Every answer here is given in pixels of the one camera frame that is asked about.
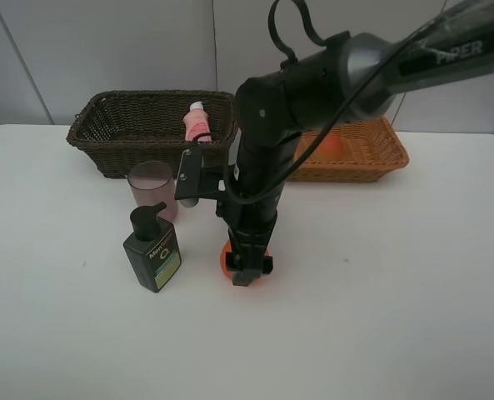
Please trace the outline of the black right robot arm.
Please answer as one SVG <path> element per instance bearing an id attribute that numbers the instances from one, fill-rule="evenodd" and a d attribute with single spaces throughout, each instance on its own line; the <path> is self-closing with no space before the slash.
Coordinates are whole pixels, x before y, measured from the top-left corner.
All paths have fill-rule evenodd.
<path id="1" fill-rule="evenodd" d="M 272 271 L 266 250 L 284 183 L 306 160 L 296 153 L 303 133 L 324 138 L 336 125 L 381 116 L 399 93 L 494 73 L 494 1 L 460 2 L 395 43 L 370 33 L 320 37 L 307 5 L 297 8 L 319 52 L 298 58 L 269 15 L 284 61 L 276 72 L 246 80 L 235 95 L 241 138 L 235 163 L 224 167 L 227 196 L 217 213 L 228 227 L 225 267 L 236 286 Z"/>

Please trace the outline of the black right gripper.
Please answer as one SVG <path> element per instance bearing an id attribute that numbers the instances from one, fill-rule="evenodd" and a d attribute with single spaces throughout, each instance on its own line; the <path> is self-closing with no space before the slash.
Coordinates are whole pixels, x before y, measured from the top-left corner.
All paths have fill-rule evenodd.
<path id="1" fill-rule="evenodd" d="M 241 141 L 233 162 L 225 153 L 223 179 L 225 198 L 217 214 L 229 233 L 224 272 L 232 274 L 234 286 L 248 287 L 273 270 L 267 246 L 282 193 L 282 145 Z"/>

